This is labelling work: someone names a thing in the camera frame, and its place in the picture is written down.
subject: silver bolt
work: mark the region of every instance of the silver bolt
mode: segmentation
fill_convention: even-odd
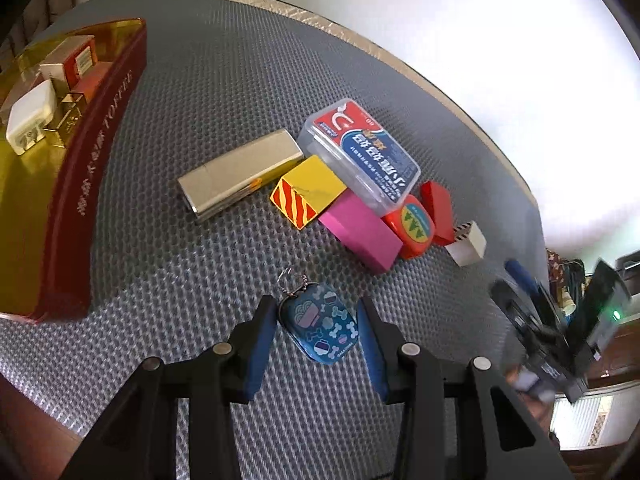
[[[142,361],[142,367],[147,372],[158,370],[158,368],[160,367],[160,359],[158,359],[157,357],[147,357],[144,361]]]
[[[218,355],[227,355],[234,348],[227,342],[217,343],[213,346],[213,353]]]
[[[491,361],[489,361],[489,359],[487,359],[486,357],[482,357],[482,356],[476,357],[474,359],[474,366],[478,370],[482,370],[484,372],[489,368],[491,368]]]
[[[400,350],[404,355],[418,355],[420,353],[420,347],[416,343],[404,343]]]

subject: pink block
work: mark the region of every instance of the pink block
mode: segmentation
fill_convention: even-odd
[[[402,248],[400,238],[351,189],[342,193],[319,219],[375,274],[387,272]]]

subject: yellow block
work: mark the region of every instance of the yellow block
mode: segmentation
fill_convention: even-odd
[[[293,225],[302,229],[347,187],[320,157],[313,155],[281,177],[271,201]]]

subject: table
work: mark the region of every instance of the table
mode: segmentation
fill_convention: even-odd
[[[440,358],[519,358],[488,286],[507,277],[507,258],[546,275],[540,215],[459,108],[415,73],[398,72],[398,60],[392,67],[311,25],[228,0],[91,0],[44,36],[132,16],[147,21],[148,65],[100,188],[92,307],[73,323],[0,321],[0,372],[20,391],[84,435],[142,359],[191,358],[226,339],[262,294],[277,296],[289,264],[351,306],[366,292],[383,319]],[[488,242],[483,262],[459,268],[434,247],[371,276],[319,222],[293,229],[269,203],[269,188],[194,223],[179,176],[272,130],[297,134],[308,115],[344,96],[410,152],[420,182],[450,190],[458,222],[478,222]],[[179,478],[188,477],[187,409],[178,422]],[[325,367],[278,329],[261,391],[233,414],[245,479],[354,479],[392,468],[401,407],[380,403],[359,347]]]

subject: clear plastic box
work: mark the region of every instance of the clear plastic box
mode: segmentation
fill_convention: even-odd
[[[402,206],[420,167],[352,99],[311,115],[298,136],[305,155],[317,155],[378,216]]]

